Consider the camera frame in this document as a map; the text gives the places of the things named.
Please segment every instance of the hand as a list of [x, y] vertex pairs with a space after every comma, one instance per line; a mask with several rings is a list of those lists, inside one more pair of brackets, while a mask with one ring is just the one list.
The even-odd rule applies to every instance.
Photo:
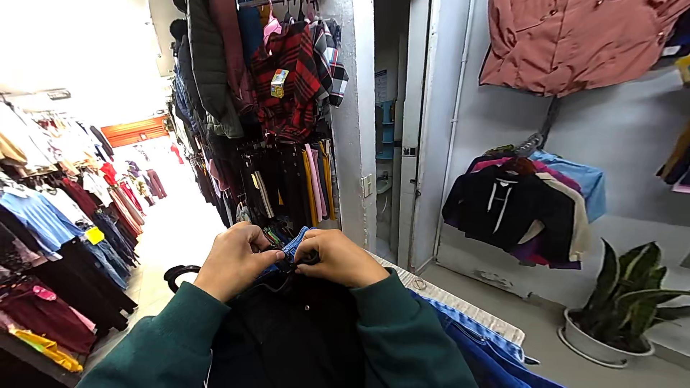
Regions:
[[236, 223], [213, 240], [194, 285], [227, 302], [252, 284], [264, 269], [285, 257], [283, 251], [255, 253], [269, 245], [261, 228], [247, 221]]
[[321, 261], [315, 265], [298, 264], [296, 273], [323, 278], [346, 287], [365, 287], [390, 274], [364, 249], [359, 248], [337, 229], [312, 229], [297, 247], [295, 262], [318, 251]]

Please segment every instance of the green sleeve cuff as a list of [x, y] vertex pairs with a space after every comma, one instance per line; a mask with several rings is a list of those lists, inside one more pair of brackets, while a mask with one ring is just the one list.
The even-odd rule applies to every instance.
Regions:
[[365, 327], [386, 326], [410, 320], [420, 305], [410, 296], [392, 268], [387, 278], [366, 287], [351, 289], [357, 300], [359, 323]]
[[152, 323], [163, 336], [174, 338], [190, 350], [211, 348], [220, 323], [230, 307], [189, 282], [182, 282], [175, 296]]

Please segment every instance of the maroon pants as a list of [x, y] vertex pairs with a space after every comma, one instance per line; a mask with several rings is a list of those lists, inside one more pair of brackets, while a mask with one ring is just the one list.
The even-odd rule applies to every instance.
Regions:
[[158, 173], [154, 170], [146, 170], [146, 173], [148, 174], [148, 179], [151, 181], [151, 186], [154, 188], [152, 191], [157, 191], [157, 193], [153, 194], [156, 195], [159, 200], [167, 197], [168, 194], [166, 194], [166, 190], [163, 188], [160, 178], [158, 178]]
[[0, 309], [34, 334], [54, 340], [68, 350], [88, 354], [96, 340], [94, 333], [60, 297], [45, 300], [34, 293], [33, 286], [49, 289], [38, 280], [22, 283], [0, 302]]

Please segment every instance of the sink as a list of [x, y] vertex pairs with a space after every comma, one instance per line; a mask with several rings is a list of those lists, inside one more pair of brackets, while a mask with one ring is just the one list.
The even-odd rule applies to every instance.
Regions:
[[383, 194], [385, 193], [388, 189], [390, 189], [393, 186], [393, 180], [390, 177], [387, 178], [376, 178], [376, 193], [377, 194]]

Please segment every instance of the green sweatshirt sleeve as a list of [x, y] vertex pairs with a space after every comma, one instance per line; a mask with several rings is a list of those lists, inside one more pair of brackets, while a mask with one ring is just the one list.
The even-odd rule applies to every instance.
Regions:
[[142, 318], [77, 388], [203, 387], [213, 336], [229, 311], [184, 282], [158, 316]]
[[391, 275], [386, 279], [351, 290], [359, 309], [357, 329], [378, 380], [395, 388], [476, 388], [432, 307], [412, 299], [397, 273], [387, 270]]

